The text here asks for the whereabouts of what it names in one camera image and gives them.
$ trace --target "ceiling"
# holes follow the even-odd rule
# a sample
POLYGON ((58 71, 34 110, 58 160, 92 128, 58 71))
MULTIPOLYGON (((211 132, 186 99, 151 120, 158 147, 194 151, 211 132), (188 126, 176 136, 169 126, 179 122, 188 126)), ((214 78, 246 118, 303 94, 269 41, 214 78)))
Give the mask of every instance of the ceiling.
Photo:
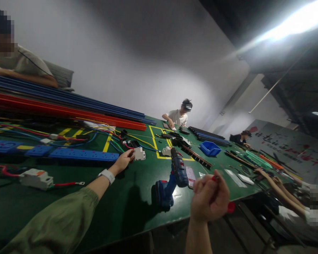
POLYGON ((312 0, 200 0, 299 130, 318 138, 318 28, 279 41, 249 44, 312 0))

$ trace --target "green sleeve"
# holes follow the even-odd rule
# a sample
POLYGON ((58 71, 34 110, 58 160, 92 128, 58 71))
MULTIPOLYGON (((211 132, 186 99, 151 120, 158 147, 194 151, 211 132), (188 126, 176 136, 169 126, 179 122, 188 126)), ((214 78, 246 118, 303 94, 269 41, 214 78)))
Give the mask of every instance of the green sleeve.
POLYGON ((0 254, 74 252, 98 202, 97 194, 89 188, 59 199, 34 216, 0 254))

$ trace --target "white wall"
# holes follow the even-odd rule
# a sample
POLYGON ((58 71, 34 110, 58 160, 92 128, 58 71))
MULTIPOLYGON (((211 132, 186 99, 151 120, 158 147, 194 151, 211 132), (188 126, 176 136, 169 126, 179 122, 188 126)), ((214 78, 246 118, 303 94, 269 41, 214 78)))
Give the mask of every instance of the white wall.
POLYGON ((261 82, 263 77, 262 74, 256 76, 241 97, 233 105, 223 110, 225 114, 219 115, 210 131, 228 139, 230 134, 241 133, 256 119, 282 127, 290 124, 290 121, 287 120, 288 115, 279 107, 278 102, 271 94, 268 94, 251 114, 248 113, 268 92, 261 82))
POLYGON ((16 41, 73 70, 77 93, 161 118, 192 99, 214 121, 248 74, 198 0, 0 0, 16 41))

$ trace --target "floor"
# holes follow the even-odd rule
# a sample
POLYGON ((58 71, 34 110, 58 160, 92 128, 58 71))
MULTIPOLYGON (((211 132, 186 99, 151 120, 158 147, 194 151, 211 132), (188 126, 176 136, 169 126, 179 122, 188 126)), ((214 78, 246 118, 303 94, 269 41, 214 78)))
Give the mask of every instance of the floor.
MULTIPOLYGON (((261 227, 258 221, 256 221, 252 214, 245 209, 245 205, 242 204, 245 213, 253 222, 258 231, 263 235, 264 239, 268 239, 269 235, 261 227)), ((263 250, 264 244, 253 231, 250 225, 246 222, 243 216, 234 212, 229 216, 229 219, 236 229, 238 235, 240 235, 246 248, 250 254, 258 254, 263 250)), ((96 250, 91 253, 120 253, 121 251, 130 252, 130 249, 137 253, 150 253, 150 254, 180 254, 185 252, 185 243, 187 235, 188 221, 182 222, 177 231, 174 232, 175 237, 172 236, 172 229, 170 227, 160 227, 152 232, 141 234, 140 236, 133 237, 126 241, 116 243, 101 250, 96 250)), ((245 253, 241 247, 239 241, 236 239, 233 232, 230 230, 224 219, 220 219, 215 222, 209 223, 209 233, 211 239, 212 250, 214 253, 221 254, 241 254, 245 253)), ((285 246, 281 247, 278 252, 268 249, 266 254, 318 254, 318 249, 315 248, 302 248, 299 246, 285 246)))

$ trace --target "blue power drill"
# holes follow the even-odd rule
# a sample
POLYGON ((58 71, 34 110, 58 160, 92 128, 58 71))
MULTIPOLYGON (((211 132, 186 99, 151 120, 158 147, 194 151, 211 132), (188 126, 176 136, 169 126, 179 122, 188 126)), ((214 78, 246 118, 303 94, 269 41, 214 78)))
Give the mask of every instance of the blue power drill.
POLYGON ((169 182, 159 180, 155 183, 157 192, 157 203, 162 207, 173 206, 173 191, 178 187, 183 188, 188 185, 188 178, 183 158, 174 147, 171 149, 172 170, 169 182))

